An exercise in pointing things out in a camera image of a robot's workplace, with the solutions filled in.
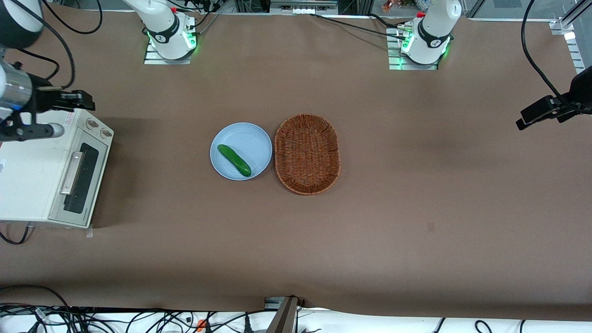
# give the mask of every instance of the woven basket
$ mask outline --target woven basket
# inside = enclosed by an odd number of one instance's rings
[[[296,115],[280,125],[274,141],[275,171],[290,191],[309,196],[337,180],[341,169],[337,133],[327,120]]]

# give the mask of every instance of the light blue plate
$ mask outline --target light blue plate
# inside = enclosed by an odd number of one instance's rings
[[[218,150],[227,145],[251,167],[251,176],[245,177]],[[214,169],[230,180],[247,180],[259,175],[271,161],[271,140],[265,131],[251,123],[236,123],[221,130],[210,147],[210,160]]]

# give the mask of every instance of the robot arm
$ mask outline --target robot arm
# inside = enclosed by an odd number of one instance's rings
[[[195,49],[195,19],[170,8],[165,0],[123,0],[140,16],[150,42],[165,59],[182,58]]]
[[[0,0],[0,44],[11,49],[31,46],[41,34],[42,23],[22,9],[18,1],[42,17],[38,0]],[[0,60],[0,142],[58,137],[59,124],[38,124],[37,114],[49,109],[94,110],[92,97],[82,90],[67,92],[48,80],[21,70],[20,63],[10,65]],[[24,121],[22,114],[30,114]]]
[[[407,40],[401,51],[417,63],[435,63],[445,52],[451,40],[450,32],[461,12],[458,0],[432,0],[425,17],[414,18],[405,24],[411,31],[403,30]]]

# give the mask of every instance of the oven window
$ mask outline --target oven window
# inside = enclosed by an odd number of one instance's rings
[[[81,214],[91,187],[92,176],[95,173],[96,160],[99,158],[99,151],[86,143],[81,144],[80,151],[84,153],[78,172],[78,179],[72,194],[64,199],[64,210],[67,212]]]

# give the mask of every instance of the green cucumber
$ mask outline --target green cucumber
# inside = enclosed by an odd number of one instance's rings
[[[244,161],[244,159],[240,158],[231,147],[228,147],[227,145],[218,145],[218,150],[230,161],[230,163],[232,163],[232,165],[234,165],[240,174],[245,177],[251,176],[251,167]]]

